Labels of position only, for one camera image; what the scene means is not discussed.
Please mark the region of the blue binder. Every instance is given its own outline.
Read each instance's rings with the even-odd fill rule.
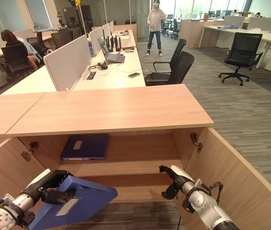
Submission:
[[[83,222],[92,217],[118,194],[115,188],[68,176],[57,188],[65,192],[72,188],[76,194],[64,205],[44,204],[35,214],[29,230],[43,230]]]

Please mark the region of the white label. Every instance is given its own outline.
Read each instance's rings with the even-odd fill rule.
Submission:
[[[69,211],[76,205],[76,203],[80,200],[80,198],[77,199],[71,199],[68,201],[64,206],[60,209],[60,211],[56,214],[56,217],[59,216],[65,216]]]
[[[73,150],[79,150],[81,148],[82,141],[78,140],[76,143],[74,143]]]

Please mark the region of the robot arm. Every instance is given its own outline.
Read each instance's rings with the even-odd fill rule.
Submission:
[[[0,230],[9,230],[14,225],[27,227],[35,218],[34,213],[29,209],[40,198],[49,204],[67,203],[74,196],[75,190],[64,193],[56,190],[48,191],[48,189],[57,188],[69,175],[71,174],[68,171],[46,169],[15,199],[6,195],[0,200]]]
[[[166,172],[174,181],[162,192],[165,199],[173,199],[181,190],[186,195],[182,206],[188,212],[197,211],[209,230],[239,230],[233,220],[217,205],[216,200],[200,188],[201,180],[194,182],[186,172],[175,165],[170,168],[160,166],[160,172]]]

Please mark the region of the woman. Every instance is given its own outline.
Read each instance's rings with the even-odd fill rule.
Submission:
[[[30,65],[34,70],[38,70],[36,61],[39,62],[39,58],[36,56],[37,52],[33,47],[31,47],[31,44],[29,46],[25,45],[24,40],[22,38],[17,38],[10,30],[2,31],[1,38],[4,42],[6,42],[5,45],[6,47],[22,44],[22,49],[24,53],[27,55]]]
[[[149,12],[147,23],[149,24],[149,41],[148,41],[148,50],[146,56],[150,54],[151,44],[153,42],[153,36],[156,37],[156,42],[159,49],[159,56],[162,56],[161,51],[161,21],[165,20],[166,15],[162,10],[159,8],[160,1],[154,0],[153,1],[153,10]]]

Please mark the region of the wooden cabinet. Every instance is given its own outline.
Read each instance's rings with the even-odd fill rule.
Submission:
[[[46,93],[0,144],[0,197],[51,168],[116,188],[113,202],[166,201],[161,192],[172,181],[158,166],[174,164],[194,180],[223,183],[220,206],[240,229],[271,229],[271,185],[212,125],[184,85]],[[69,135],[92,133],[109,134],[105,161],[60,160]],[[32,141],[39,147],[26,162],[20,154]],[[205,229],[198,214],[183,210],[184,198],[175,202],[186,227]]]

